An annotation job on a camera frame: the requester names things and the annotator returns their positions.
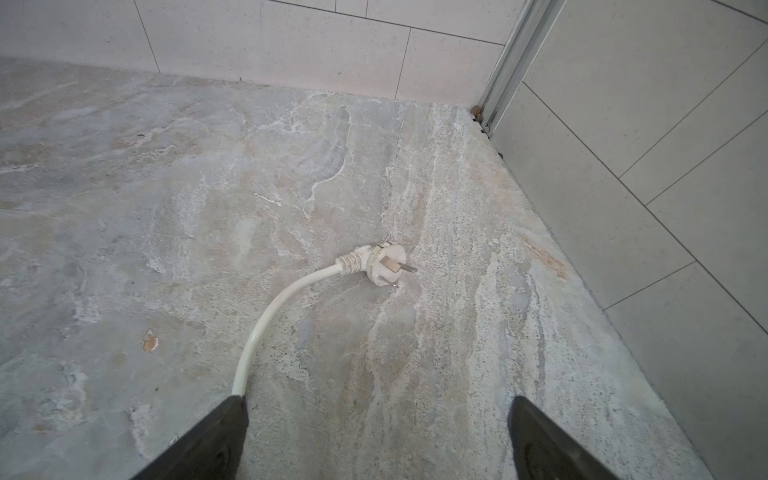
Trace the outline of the metal corner wall profile right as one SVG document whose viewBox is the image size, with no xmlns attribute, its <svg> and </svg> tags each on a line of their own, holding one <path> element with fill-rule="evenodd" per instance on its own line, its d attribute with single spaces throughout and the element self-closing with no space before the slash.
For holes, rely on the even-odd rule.
<svg viewBox="0 0 768 480">
<path fill-rule="evenodd" d="M 565 4 L 565 0 L 524 2 L 485 90 L 472 108 L 474 120 L 489 138 L 493 136 Z"/>
</svg>

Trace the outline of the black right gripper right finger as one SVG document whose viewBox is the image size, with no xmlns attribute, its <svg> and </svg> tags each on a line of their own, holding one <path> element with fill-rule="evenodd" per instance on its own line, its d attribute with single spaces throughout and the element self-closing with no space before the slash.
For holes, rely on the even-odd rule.
<svg viewBox="0 0 768 480">
<path fill-rule="evenodd" d="M 518 479 L 618 479 L 525 396 L 514 397 L 507 425 Z"/>
</svg>

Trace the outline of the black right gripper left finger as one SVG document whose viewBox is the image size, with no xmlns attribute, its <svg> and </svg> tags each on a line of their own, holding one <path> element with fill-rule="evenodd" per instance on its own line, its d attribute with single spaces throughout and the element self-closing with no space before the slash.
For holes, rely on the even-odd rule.
<svg viewBox="0 0 768 480">
<path fill-rule="evenodd" d="M 133 479 L 235 479 L 248 425 L 246 398 L 231 395 Z"/>
</svg>

